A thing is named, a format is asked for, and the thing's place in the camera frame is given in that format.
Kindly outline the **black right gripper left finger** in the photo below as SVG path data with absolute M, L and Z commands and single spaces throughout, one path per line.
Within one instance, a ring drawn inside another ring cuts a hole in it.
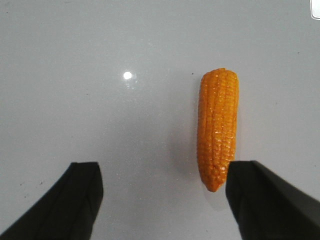
M 60 179 L 14 222 L 2 240 L 88 240 L 103 199 L 96 162 L 73 162 Z

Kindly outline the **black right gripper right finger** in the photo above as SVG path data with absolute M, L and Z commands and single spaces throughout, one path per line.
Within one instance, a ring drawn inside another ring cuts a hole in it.
M 244 240 L 320 238 L 320 202 L 256 160 L 229 165 L 225 194 Z

